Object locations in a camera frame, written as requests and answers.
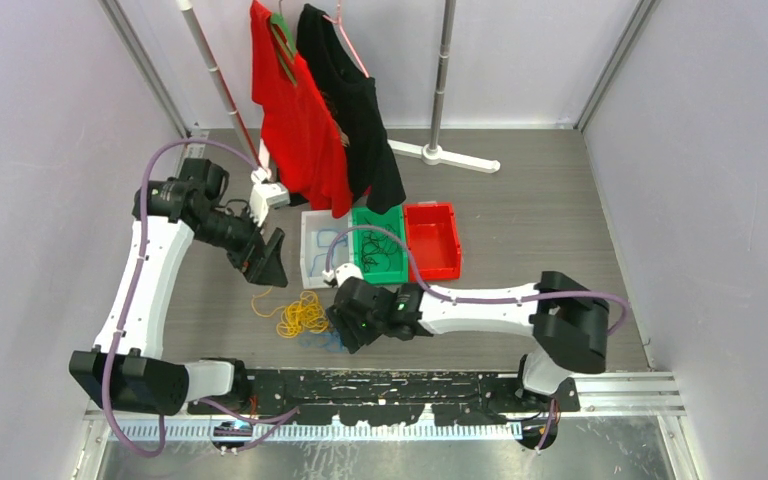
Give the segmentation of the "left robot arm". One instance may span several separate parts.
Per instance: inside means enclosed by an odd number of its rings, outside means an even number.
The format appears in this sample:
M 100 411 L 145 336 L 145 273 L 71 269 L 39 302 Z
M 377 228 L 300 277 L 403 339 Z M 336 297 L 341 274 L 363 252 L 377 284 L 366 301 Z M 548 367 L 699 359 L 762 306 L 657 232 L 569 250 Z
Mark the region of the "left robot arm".
M 129 258 L 114 304 L 88 351 L 76 350 L 69 372 L 101 409 L 171 416 L 209 398 L 237 413 L 251 404 L 245 364 L 206 358 L 187 364 L 163 360 L 164 326 L 183 258 L 193 242 L 225 251 L 231 266 L 254 285 L 285 287 L 281 262 L 285 238 L 277 228 L 263 236 L 273 207 L 289 193 L 255 170 L 249 199 L 234 213 L 222 197 L 229 174 L 199 158 L 184 161 L 180 174 L 150 180 L 134 198 Z

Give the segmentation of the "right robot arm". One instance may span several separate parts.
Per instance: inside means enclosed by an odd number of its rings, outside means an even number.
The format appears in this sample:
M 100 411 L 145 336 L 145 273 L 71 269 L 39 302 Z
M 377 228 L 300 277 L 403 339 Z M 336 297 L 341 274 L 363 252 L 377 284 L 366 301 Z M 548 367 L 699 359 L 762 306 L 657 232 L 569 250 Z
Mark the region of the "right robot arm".
M 409 341 L 457 332 L 533 339 L 515 384 L 518 403 L 537 411 L 571 374 L 606 370 L 610 297 L 563 273 L 545 271 L 536 283 L 499 289 L 447 289 L 409 282 L 391 291 L 344 264 L 324 274 L 336 287 L 326 317 L 351 353 L 381 336 Z

